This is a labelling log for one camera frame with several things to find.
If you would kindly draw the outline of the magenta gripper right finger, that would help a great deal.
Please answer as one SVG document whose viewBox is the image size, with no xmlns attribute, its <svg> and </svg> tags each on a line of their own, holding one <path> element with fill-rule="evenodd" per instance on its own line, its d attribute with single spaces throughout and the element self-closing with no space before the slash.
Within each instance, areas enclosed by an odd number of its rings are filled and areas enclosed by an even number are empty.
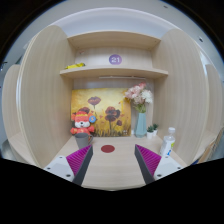
<svg viewBox="0 0 224 224">
<path fill-rule="evenodd" d="M 134 154 L 145 183 L 150 184 L 154 182 L 154 173 L 161 160 L 161 156 L 140 145 L 135 145 Z"/>
</svg>

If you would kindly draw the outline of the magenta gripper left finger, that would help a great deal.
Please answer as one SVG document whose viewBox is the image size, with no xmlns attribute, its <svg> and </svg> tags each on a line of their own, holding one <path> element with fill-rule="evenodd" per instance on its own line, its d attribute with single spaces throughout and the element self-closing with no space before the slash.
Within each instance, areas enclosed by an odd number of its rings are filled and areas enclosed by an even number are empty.
<svg viewBox="0 0 224 224">
<path fill-rule="evenodd" d="M 67 162 L 74 174 L 73 183 L 76 185 L 82 185 L 92 156 L 93 147 L 89 145 L 66 157 Z"/>
</svg>

